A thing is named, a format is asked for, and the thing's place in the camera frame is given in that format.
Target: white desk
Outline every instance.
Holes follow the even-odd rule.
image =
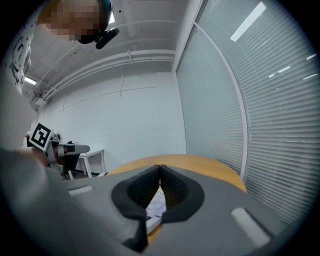
[[[105,160],[104,160],[104,151],[105,149],[102,147],[98,147],[98,146],[89,146],[90,147],[90,151],[87,153],[82,153],[80,154],[79,158],[82,158],[84,160],[84,165],[86,170],[83,170],[84,175],[87,175],[88,173],[88,177],[92,178],[92,174],[91,174],[91,168],[90,168],[90,164],[88,161],[89,157],[92,157],[94,155],[101,155],[101,166],[102,166],[102,172],[105,174],[106,171],[106,166],[105,166]]]

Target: gray plastic surface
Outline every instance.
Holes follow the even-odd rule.
[[[58,171],[45,170],[18,152],[1,151],[0,156],[1,192],[9,209],[24,232],[49,255],[139,255],[121,245],[134,235],[137,223],[118,212],[111,191],[118,182],[150,166],[63,182]],[[238,207],[246,208],[271,236],[286,227],[271,209],[228,182],[169,167],[198,182],[205,199],[187,221],[163,224],[142,255],[246,255],[255,247],[230,214]],[[92,191],[74,197],[68,193],[88,185]]]
[[[127,180],[152,166],[145,166],[117,175],[67,180],[64,184],[68,190],[92,186],[92,191],[75,195],[73,198],[92,216],[92,219],[101,229],[109,230],[117,241],[123,243],[135,236],[138,221],[128,219],[119,213],[112,202],[111,191],[119,182]]]
[[[255,246],[230,214],[238,207],[246,208],[272,236],[286,227],[270,208],[230,183],[168,167],[198,182],[205,199],[187,221],[163,224],[159,235],[144,251],[146,255],[233,256],[252,252]]]

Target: black headset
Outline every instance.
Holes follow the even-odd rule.
[[[93,34],[90,35],[81,35],[80,40],[78,40],[81,44],[89,44],[93,41],[96,42],[95,47],[100,50],[107,43],[109,43],[116,35],[119,34],[120,30],[118,28],[111,29],[106,31],[109,20],[112,14],[112,5],[110,0],[100,0],[100,5],[103,6],[103,13],[105,17],[104,23],[99,24],[99,29],[94,29]]]

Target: white wall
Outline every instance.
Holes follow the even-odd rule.
[[[107,172],[140,158],[186,154],[175,74],[125,74],[120,96],[121,73],[112,70],[56,94],[38,111],[38,120],[61,131],[65,143],[102,145]]]

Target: ceiling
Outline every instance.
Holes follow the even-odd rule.
[[[26,75],[37,81],[37,92],[41,93],[80,68],[106,57],[128,50],[175,50],[187,2],[112,0],[115,22],[107,30],[119,28],[120,33],[101,50],[96,49],[95,43],[68,41],[38,26],[30,45],[31,66]]]

